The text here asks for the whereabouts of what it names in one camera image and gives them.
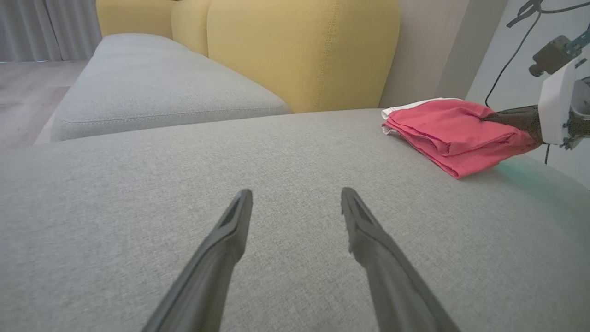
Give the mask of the large grey sofa seat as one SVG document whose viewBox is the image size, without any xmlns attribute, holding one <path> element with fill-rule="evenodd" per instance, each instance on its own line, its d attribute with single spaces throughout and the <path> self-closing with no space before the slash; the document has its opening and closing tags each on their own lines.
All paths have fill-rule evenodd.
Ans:
<svg viewBox="0 0 590 332">
<path fill-rule="evenodd" d="M 378 332 L 352 187 L 464 332 L 590 332 L 590 191 L 526 156 L 454 179 L 380 110 L 97 135 L 0 153 L 0 332 L 139 332 L 253 192 L 221 331 Z"/>
</svg>

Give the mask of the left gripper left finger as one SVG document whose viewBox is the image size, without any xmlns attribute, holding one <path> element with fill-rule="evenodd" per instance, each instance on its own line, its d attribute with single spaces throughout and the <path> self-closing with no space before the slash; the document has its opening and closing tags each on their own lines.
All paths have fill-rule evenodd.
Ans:
<svg viewBox="0 0 590 332">
<path fill-rule="evenodd" d="M 232 198 L 141 332 L 219 332 L 234 267 L 245 252 L 253 194 Z"/>
</svg>

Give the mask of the big yellow sofa back cushion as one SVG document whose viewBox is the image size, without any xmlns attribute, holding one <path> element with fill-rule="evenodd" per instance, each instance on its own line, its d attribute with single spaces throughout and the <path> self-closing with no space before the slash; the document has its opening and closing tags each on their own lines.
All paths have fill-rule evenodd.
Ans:
<svg viewBox="0 0 590 332">
<path fill-rule="evenodd" d="M 212 0 L 208 55 L 294 113 L 375 108 L 400 25 L 399 0 Z"/>
</svg>

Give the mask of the grey sofa seat cushion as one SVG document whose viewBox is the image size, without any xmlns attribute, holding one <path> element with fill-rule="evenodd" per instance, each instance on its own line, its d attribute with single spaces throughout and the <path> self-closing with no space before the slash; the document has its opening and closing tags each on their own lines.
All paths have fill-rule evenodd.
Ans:
<svg viewBox="0 0 590 332">
<path fill-rule="evenodd" d="M 103 38 L 59 103 L 50 139 L 287 115 L 249 78 L 164 36 Z"/>
</svg>

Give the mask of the red white jersey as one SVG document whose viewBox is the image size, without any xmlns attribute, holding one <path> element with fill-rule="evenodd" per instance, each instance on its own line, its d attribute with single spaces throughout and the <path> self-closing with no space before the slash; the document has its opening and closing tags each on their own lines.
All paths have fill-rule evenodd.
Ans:
<svg viewBox="0 0 590 332">
<path fill-rule="evenodd" d="M 405 139 L 456 179 L 493 168 L 541 144 L 515 127 L 482 121 L 495 113 L 484 105 L 439 97 L 382 111 L 386 135 Z"/>
</svg>

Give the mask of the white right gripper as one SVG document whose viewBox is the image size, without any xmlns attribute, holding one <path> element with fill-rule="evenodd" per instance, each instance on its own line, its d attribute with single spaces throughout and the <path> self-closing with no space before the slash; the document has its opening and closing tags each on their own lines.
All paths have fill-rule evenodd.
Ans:
<svg viewBox="0 0 590 332">
<path fill-rule="evenodd" d="M 492 113 L 482 121 L 500 123 L 525 131 L 539 144 L 566 150 L 590 138 L 590 85 L 577 79 L 577 68 L 588 61 L 578 57 L 544 80 L 538 105 Z"/>
</svg>

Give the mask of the grey curtain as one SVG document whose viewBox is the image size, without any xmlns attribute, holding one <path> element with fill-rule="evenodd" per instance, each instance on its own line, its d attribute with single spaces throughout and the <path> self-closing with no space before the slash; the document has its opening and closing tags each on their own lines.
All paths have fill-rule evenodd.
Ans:
<svg viewBox="0 0 590 332">
<path fill-rule="evenodd" d="M 0 0 L 0 63 L 90 59 L 101 39 L 96 0 Z"/>
</svg>

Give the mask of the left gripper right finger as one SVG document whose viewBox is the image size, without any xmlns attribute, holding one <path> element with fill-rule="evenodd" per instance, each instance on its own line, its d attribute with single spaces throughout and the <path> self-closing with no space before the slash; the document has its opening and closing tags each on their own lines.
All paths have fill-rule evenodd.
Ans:
<svg viewBox="0 0 590 332">
<path fill-rule="evenodd" d="M 366 271 L 380 332 L 460 332 L 354 189 L 342 189 L 341 207 L 349 251 Z"/>
</svg>

